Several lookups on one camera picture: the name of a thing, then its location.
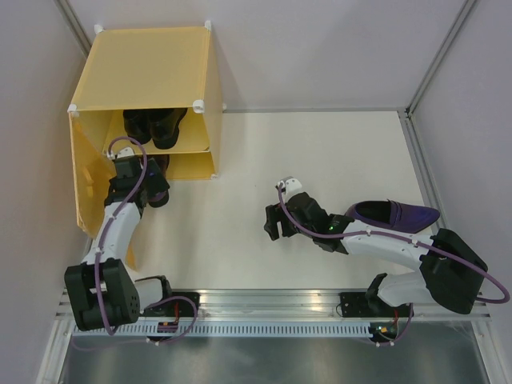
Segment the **black leather shoe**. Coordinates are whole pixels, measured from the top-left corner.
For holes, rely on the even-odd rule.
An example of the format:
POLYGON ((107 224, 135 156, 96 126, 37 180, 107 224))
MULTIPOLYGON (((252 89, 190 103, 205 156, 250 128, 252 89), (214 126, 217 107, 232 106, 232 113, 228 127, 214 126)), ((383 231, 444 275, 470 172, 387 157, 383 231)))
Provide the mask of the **black leather shoe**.
POLYGON ((130 138, 142 145, 152 140, 145 110, 124 110, 122 117, 125 132, 130 138))

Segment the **black pointed loafer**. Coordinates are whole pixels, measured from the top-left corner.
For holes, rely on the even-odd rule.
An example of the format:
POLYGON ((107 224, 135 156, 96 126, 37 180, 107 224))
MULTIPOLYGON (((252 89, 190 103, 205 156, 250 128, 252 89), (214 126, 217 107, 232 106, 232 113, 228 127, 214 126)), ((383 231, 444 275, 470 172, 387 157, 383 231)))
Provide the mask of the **black pointed loafer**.
POLYGON ((167 150, 175 146, 179 126, 186 113, 187 108, 153 109, 148 112, 150 135, 158 149, 167 150))

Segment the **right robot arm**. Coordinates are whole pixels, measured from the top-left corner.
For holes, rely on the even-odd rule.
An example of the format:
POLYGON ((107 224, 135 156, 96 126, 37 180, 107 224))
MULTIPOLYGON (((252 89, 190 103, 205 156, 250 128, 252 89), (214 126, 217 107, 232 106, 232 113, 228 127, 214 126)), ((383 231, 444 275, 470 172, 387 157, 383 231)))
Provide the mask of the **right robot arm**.
POLYGON ((404 266, 404 274, 378 274, 365 292, 367 310, 383 316, 411 303, 436 303, 469 314, 488 271, 484 261, 452 230, 421 232, 438 220, 436 209, 394 201, 367 201, 345 214, 329 214, 306 192, 282 189, 265 208, 263 229, 275 241, 304 235, 322 250, 372 256, 404 266))

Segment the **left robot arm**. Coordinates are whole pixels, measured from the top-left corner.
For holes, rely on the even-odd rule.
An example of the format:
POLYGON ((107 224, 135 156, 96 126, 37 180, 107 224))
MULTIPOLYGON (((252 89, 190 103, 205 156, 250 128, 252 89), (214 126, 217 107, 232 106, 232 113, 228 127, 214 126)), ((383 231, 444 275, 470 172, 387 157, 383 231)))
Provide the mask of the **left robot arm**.
POLYGON ((74 320, 81 331, 117 328, 138 320, 147 307, 165 317, 174 309, 170 283, 163 275, 133 280, 126 262, 134 230, 147 206, 169 201, 165 173, 170 157, 129 156, 114 160, 116 175, 109 180, 104 218, 98 236, 82 262, 64 274, 74 320))

